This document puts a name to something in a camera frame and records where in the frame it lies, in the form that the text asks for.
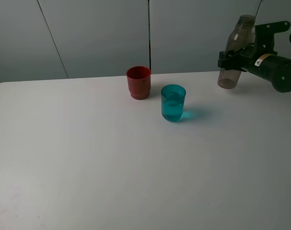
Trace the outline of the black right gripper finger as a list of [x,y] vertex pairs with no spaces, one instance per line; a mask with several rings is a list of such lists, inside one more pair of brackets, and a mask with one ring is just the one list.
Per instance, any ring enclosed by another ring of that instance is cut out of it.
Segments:
[[220,51],[218,59],[218,67],[224,70],[237,70],[237,71],[246,71],[243,68],[241,63],[241,54],[244,52],[244,49],[239,49],[238,51]]

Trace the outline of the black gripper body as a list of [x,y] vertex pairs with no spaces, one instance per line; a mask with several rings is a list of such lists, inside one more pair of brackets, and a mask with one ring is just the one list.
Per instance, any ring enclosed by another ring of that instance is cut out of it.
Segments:
[[274,51],[274,46],[253,43],[249,44],[240,54],[240,67],[247,72],[258,71],[264,65],[266,59],[275,58],[277,52]]

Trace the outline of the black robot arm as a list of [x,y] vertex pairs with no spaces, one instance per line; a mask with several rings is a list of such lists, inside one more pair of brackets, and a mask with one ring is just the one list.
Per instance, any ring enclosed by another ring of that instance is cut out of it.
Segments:
[[218,67],[249,72],[269,81],[281,93],[291,92],[291,59],[254,44],[234,52],[221,51]]

